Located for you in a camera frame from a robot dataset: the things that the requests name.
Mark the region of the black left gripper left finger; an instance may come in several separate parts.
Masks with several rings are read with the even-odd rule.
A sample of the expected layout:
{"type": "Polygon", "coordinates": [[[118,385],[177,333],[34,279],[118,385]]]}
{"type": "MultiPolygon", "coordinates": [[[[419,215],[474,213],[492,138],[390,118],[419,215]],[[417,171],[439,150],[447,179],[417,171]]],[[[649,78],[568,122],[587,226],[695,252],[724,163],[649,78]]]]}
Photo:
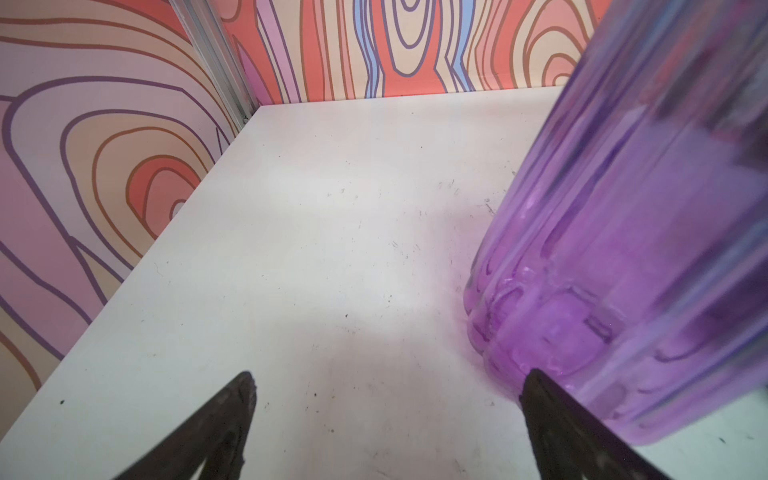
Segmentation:
{"type": "Polygon", "coordinates": [[[257,404],[248,371],[230,380],[119,479],[238,479],[257,404]]]}

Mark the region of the purple blue glass vase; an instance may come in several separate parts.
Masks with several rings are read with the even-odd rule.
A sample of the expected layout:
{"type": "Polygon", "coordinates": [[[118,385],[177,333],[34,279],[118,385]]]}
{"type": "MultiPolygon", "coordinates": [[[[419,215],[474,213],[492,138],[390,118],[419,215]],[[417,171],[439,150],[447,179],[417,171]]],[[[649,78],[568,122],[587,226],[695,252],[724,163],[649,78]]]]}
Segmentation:
{"type": "Polygon", "coordinates": [[[535,1],[483,56],[560,95],[487,230],[468,337],[625,441],[767,383],[767,5],[535,1]]]}

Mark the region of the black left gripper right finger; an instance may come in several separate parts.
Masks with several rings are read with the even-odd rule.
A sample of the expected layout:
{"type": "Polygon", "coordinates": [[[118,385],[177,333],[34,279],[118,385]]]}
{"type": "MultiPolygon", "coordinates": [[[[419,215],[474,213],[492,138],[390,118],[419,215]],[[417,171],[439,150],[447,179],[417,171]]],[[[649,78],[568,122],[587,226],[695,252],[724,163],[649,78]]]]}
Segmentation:
{"type": "Polygon", "coordinates": [[[665,479],[539,369],[527,375],[520,406],[543,479],[665,479]]]}

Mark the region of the aluminium frame post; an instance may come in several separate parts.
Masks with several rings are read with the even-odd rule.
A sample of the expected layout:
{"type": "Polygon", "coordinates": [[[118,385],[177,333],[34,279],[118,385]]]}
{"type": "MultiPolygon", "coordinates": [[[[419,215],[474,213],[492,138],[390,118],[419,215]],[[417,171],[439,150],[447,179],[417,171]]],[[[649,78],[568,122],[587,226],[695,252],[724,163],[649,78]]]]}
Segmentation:
{"type": "Polygon", "coordinates": [[[237,131],[259,107],[213,1],[170,0],[237,131]]]}

